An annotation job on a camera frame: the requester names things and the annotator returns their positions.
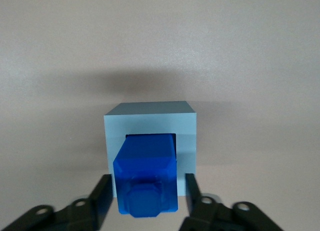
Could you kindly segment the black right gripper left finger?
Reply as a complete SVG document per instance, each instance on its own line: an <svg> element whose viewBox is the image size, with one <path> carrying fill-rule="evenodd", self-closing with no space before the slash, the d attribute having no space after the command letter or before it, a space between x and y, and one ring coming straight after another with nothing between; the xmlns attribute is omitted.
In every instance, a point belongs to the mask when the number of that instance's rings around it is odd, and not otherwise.
<svg viewBox="0 0 320 231"><path fill-rule="evenodd" d="M104 174L90 195L56 211L51 205L35 206L12 223L8 231L99 231L113 201L111 174Z"/></svg>

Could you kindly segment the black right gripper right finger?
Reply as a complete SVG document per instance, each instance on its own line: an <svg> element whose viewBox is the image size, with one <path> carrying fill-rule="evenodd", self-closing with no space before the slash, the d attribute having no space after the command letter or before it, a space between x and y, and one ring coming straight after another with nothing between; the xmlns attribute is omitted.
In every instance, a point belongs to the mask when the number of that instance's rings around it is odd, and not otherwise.
<svg viewBox="0 0 320 231"><path fill-rule="evenodd" d="M281 231L282 228L255 204L239 201L231 208L200 191L193 173L185 174L189 215L181 231Z"/></svg>

